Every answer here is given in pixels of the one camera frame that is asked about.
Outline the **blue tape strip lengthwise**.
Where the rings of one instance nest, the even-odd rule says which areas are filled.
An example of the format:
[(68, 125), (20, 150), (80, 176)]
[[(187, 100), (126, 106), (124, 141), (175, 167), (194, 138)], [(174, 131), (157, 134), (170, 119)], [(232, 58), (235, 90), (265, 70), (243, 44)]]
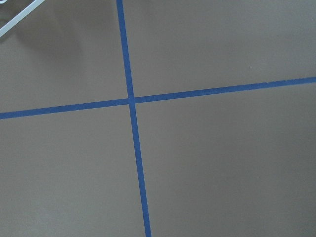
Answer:
[(146, 184), (145, 184), (144, 169), (143, 169), (143, 162), (142, 162), (141, 144), (140, 144), (140, 138), (139, 138), (136, 102), (135, 102), (133, 79), (132, 79), (132, 72), (131, 72), (131, 66), (130, 66), (130, 57), (129, 57), (123, 1), (118, 0), (116, 1), (116, 4), (117, 4), (117, 12), (118, 12), (120, 40), (121, 40), (121, 47), (122, 47), (122, 56), (123, 56), (123, 63), (124, 63), (125, 81), (126, 81), (133, 144), (134, 144), (134, 151), (135, 151), (136, 169), (137, 169), (137, 176), (138, 176), (138, 185), (139, 185), (139, 192), (140, 192), (144, 231), (145, 231), (145, 236), (150, 237), (152, 235), (152, 232), (151, 232), (150, 216), (149, 216), (149, 210), (148, 210)]

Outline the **blue tape strip crosswise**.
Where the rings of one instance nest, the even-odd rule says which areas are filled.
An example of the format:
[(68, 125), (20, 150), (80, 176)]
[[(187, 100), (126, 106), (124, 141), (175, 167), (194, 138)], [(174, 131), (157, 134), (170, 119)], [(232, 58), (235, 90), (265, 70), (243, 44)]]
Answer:
[[(175, 92), (175, 93), (167, 93), (167, 94), (140, 96), (140, 97), (135, 97), (134, 102), (136, 104), (148, 103), (148, 102), (155, 102), (155, 101), (199, 97), (199, 96), (207, 96), (207, 95), (215, 95), (215, 94), (223, 94), (223, 93), (231, 93), (231, 92), (239, 92), (239, 91), (308, 84), (308, 83), (315, 83), (315, 81), (316, 81), (315, 77), (310, 77), (310, 78), (301, 78), (301, 79), (278, 80), (278, 81), (272, 81), (272, 82), (261, 82), (261, 83), (252, 83), (252, 84), (244, 84), (244, 85), (225, 86), (225, 87), (219, 87), (219, 88), (209, 88), (209, 89), (183, 91), (183, 92)], [(29, 110), (21, 110), (21, 111), (3, 112), (0, 114), (0, 118), (1, 119), (22, 118), (22, 117), (39, 116), (39, 115), (54, 114), (54, 113), (115, 107), (115, 106), (128, 105), (128, 104), (129, 104), (129, 99), (124, 98), (124, 99), (97, 101), (97, 102), (89, 102), (89, 103), (81, 103), (81, 104), (71, 104), (71, 105), (37, 108), (37, 109), (29, 109)]]

